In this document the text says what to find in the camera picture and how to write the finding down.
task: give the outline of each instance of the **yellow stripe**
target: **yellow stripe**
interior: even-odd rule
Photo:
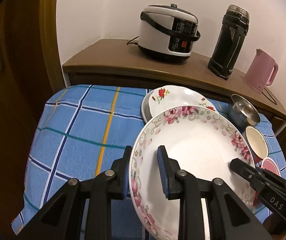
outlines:
[[[46,120],[46,123],[44,124],[44,127],[46,127],[47,122],[49,121],[49,119],[51,119],[52,115],[54,114],[54,111],[55,111],[55,109],[56,109],[56,107],[57,107],[58,101],[62,98],[62,96],[67,92],[68,89],[69,89],[69,88],[65,88],[64,92],[59,96],[59,98],[55,100],[54,109],[53,109],[51,115],[49,116],[49,118]]]
[[[221,106],[221,104],[218,102],[218,104],[219,104],[219,108],[220,108],[220,111],[222,111],[222,106]]]
[[[113,103],[112,103],[112,108],[111,108],[111,110],[110,110],[110,115],[109,115],[109,117],[108,117],[108,121],[107,121],[106,129],[105,129],[105,133],[104,133],[104,136],[103,136],[102,144],[106,144],[106,141],[107,141],[108,131],[110,130],[110,124],[111,124],[111,122],[112,122],[112,117],[113,117],[113,114],[114,114],[115,103],[116,103],[116,99],[117,99],[117,95],[118,95],[119,89],[120,89],[120,87],[118,87],[118,88],[116,89],[116,92],[115,92],[115,95],[114,95],[114,99],[113,99]],[[98,157],[98,163],[97,163],[97,167],[96,167],[95,176],[97,176],[98,174],[100,174],[104,150],[105,150],[105,147],[102,146],[102,147],[101,147],[101,151],[100,151],[100,155],[99,155],[99,157]]]
[[[18,232],[17,232],[17,233],[21,232],[22,229],[23,229],[23,227],[24,227],[24,225],[21,225],[21,227],[18,229]]]

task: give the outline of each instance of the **rice cooker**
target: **rice cooker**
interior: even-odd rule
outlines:
[[[149,5],[141,12],[138,47],[155,59],[184,61],[201,36],[197,27],[196,16],[176,4]]]

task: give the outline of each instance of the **metal bowl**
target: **metal bowl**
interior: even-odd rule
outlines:
[[[228,115],[231,121],[242,131],[248,125],[254,126],[261,122],[261,118],[255,107],[237,94],[233,94],[230,97]]]

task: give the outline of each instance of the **blue plaid towel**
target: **blue plaid towel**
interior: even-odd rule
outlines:
[[[140,107],[147,89],[77,85],[61,90],[46,103],[34,136],[25,174],[24,208],[14,219],[16,234],[70,178],[86,180],[110,168],[133,145],[144,121]],[[227,104],[210,100],[225,117]],[[269,157],[286,179],[286,162],[271,123],[261,115]],[[254,210],[263,222],[264,206]],[[152,239],[142,227],[130,199],[112,201],[113,239]],[[81,239],[84,238],[85,218]]]

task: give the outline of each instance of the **white plate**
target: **white plate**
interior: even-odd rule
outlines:
[[[145,97],[143,98],[142,104],[141,104],[141,114],[143,117],[143,120],[145,123],[150,121],[152,119],[151,113],[150,113],[150,107],[148,105],[148,99],[150,98],[150,95],[153,93],[154,90],[151,90],[148,92]]]
[[[220,114],[197,106],[180,106],[152,118],[137,137],[129,161],[129,185],[135,211],[158,240],[175,240],[179,229],[179,200],[163,194],[156,151],[165,145],[169,158],[197,178],[222,178],[251,208],[254,190],[229,170],[234,158],[253,165],[248,145],[238,130]],[[204,200],[205,236],[210,238]]]
[[[151,116],[157,116],[176,106],[190,105],[203,106],[216,111],[214,105],[209,102],[203,95],[191,89],[179,86],[168,85],[153,90],[148,99]]]

